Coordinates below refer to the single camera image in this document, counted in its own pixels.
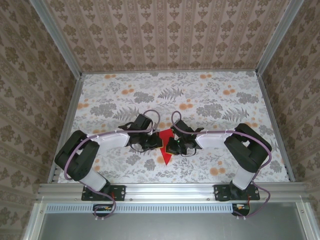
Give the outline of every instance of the purple cable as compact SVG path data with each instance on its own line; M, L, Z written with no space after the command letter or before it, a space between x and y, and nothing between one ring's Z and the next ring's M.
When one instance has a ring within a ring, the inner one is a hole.
M225 130L225 131L200 131L200 132L188 132L188 131L181 130L180 128L178 128L178 127L176 126L176 123L174 122L174 115L175 115L175 114L179 114L179 120L182 119L181 113L180 113L179 111L174 111L174 112L172 113L172 115L171 115L172 126L175 127L179 132L181 132L181 133L183 133L183 134L191 134L191 135L203 135L203 134L237 134L237 135L240 135L240 136L243 136L243 137L246 137L246 138L248 138L248 139L251 139L251 140L255 141L256 143L260 144L260 145L265 149L265 151L268 153L269 158L268 158L268 160L266 161L266 163L264 163L264 164L261 165L261 167L259 168L259 170L258 170L258 171L255 173L255 175L253 176L253 178L252 178L252 184L253 184L254 186L256 186L258 189L261 189L261 190L265 191L266 193L268 193L268 197L266 198L265 202L262 204L262 206L261 206L257 211L255 211L254 213L251 213L251 214L249 214L249 215L247 215L247 216L243 216L241 213L239 213L239 212L237 212L237 211L234 211L236 214L240 215L240 217L242 217L242 218L250 218L250 217L256 215L258 212L260 212L260 211L267 205L268 201L270 200L271 193L270 193L268 190L266 190L266 189L258 186L258 185L254 182L254 179L257 177L260 169L264 168L265 166L267 166L267 165L271 162L272 154L271 154L271 151L267 148L267 146L264 145L263 142L259 141L258 139L256 139L256 138L253 137L253 136L250 136L250 135L245 134L245 133L242 133L242 132L233 131L233 130Z
M158 115L158 123L155 124L154 126L152 126L152 127L149 128L149 129L146 129L146 130L119 130L119 131L103 132L103 133L100 133L100 134L96 134L96 135L89 136L89 137L87 137L86 139L84 139L82 142L80 142L79 145L76 146L75 149L73 150L73 152L71 153L70 157L68 158L68 161L66 161L66 164L65 164L64 169L63 169L63 171L64 171L64 173L63 173L64 178L65 178L66 180L72 180L72 178L68 177L68 175L67 175L68 167L69 167L70 162L72 161L73 157L74 157L75 154L77 153L77 151L78 151L78 150L81 148L81 146L84 145L87 141L89 141L89 140L91 140L91 139L94 139L94 138L96 138L96 137L107 136L107 135L110 135L110 134L149 133L149 132L153 131L153 130L158 126L158 124L159 124L159 122L160 122L160 114L159 114L159 112L157 112L156 110L153 110L153 109L149 109L149 110L145 111L143 114L145 114L145 113L147 113L147 112L155 112L155 113ZM94 192L94 193L96 193L96 194L105 196L105 197L107 197L108 199L110 199L110 200L113 202L113 208L112 208L111 212L110 212L105 218L111 217L111 215L115 212L116 207L117 207L116 201L115 201L111 196L109 196L108 194L105 194L105 193L103 193L103 192L96 191L96 190L92 189L90 186L85 185L85 184L84 184L83 182L81 182L81 181L80 181L80 183L83 184L85 187L87 187L90 191L92 191L92 192ZM97 209L99 209L99 208L100 208L100 207L96 207L96 208L94 209L94 212L93 212L93 214L94 214L94 216L95 216L96 218L99 218L99 217L97 216Z

